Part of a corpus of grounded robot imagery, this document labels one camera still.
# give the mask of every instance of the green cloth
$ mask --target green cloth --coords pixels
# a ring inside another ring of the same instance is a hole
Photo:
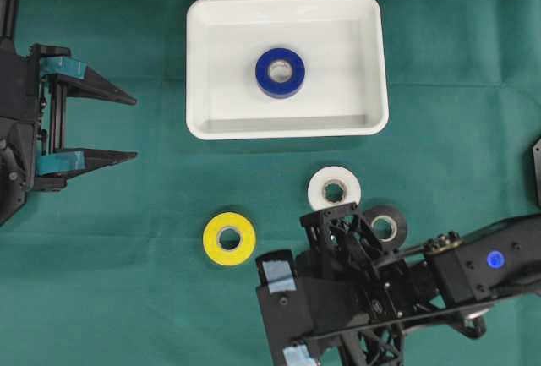
[[[139,158],[32,194],[0,229],[1,365],[271,365],[254,262],[211,264],[205,223],[237,210],[256,254],[306,249],[309,177],[355,172],[363,206],[408,219],[409,243],[538,211],[541,0],[378,0],[391,119],[368,137],[202,141],[184,119],[194,0],[20,0],[16,45],[69,46],[139,100],[68,102],[68,146]],[[436,327],[406,366],[534,365],[541,303],[520,298],[469,341]],[[337,365],[329,352],[324,366]]]

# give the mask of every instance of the black tape roll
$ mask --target black tape roll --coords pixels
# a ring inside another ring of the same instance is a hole
[[[368,224],[374,228],[376,221],[386,221],[391,226],[391,235],[387,239],[381,239],[384,250],[399,249],[407,237],[406,218],[392,205],[376,205],[366,210],[364,217]]]

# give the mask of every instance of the blue tape roll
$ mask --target blue tape roll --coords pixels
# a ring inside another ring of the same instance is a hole
[[[275,81],[269,74],[269,68],[274,62],[283,61],[289,64],[292,74],[284,82]],[[263,53],[255,65],[255,78],[265,94],[273,98],[288,98],[295,94],[304,81],[304,63],[300,56],[277,47]]]

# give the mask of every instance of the white tray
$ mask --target white tray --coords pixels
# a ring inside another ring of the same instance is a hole
[[[306,76],[277,100],[260,55],[295,51]],[[201,139],[370,135],[389,117],[375,0],[198,0],[187,15],[186,124]]]

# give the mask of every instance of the blue led light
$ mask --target blue led light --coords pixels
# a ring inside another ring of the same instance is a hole
[[[487,263],[492,269],[499,269],[505,264],[505,256],[499,250],[493,250],[487,256]]]

